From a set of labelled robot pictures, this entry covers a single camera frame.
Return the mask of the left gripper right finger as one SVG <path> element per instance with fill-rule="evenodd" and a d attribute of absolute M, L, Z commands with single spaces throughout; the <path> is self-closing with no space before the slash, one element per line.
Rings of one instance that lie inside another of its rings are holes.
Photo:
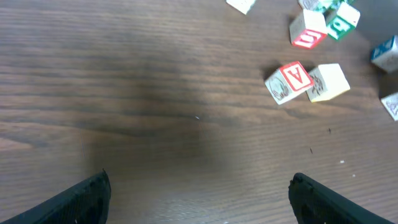
<path fill-rule="evenodd" d="M 290 181 L 289 201 L 299 224 L 392 224 L 299 172 Z"/>

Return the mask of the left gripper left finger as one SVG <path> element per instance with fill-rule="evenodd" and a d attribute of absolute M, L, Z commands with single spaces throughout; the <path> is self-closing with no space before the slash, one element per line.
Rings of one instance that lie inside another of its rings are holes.
<path fill-rule="evenodd" d="M 102 171 L 1 224 L 105 224 L 110 198 L 109 177 Z"/>

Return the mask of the yellow-edged wooden block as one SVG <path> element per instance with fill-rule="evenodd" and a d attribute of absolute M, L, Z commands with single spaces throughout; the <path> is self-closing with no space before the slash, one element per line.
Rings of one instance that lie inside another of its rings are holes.
<path fill-rule="evenodd" d="M 350 90 L 350 85 L 338 63 L 321 64 L 311 70 L 314 86 L 307 90 L 308 99 L 313 102 L 327 101 Z"/>

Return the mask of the red letter A block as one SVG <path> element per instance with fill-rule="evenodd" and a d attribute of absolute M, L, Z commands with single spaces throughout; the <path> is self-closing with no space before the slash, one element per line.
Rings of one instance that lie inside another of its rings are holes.
<path fill-rule="evenodd" d="M 284 104 L 314 86 L 314 80 L 299 61 L 279 67 L 265 82 L 278 105 Z"/>

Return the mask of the yellow-sided wooden block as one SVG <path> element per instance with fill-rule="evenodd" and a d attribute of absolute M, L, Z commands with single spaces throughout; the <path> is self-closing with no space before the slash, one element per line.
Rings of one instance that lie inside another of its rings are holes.
<path fill-rule="evenodd" d="M 398 120 L 398 93 L 381 98 L 381 103 L 394 121 Z"/>

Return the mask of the plain white wooden block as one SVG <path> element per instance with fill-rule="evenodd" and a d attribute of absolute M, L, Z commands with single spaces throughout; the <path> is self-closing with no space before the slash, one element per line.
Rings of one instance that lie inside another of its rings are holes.
<path fill-rule="evenodd" d="M 387 73 L 397 70 L 397 35 L 373 49 L 371 62 Z"/>

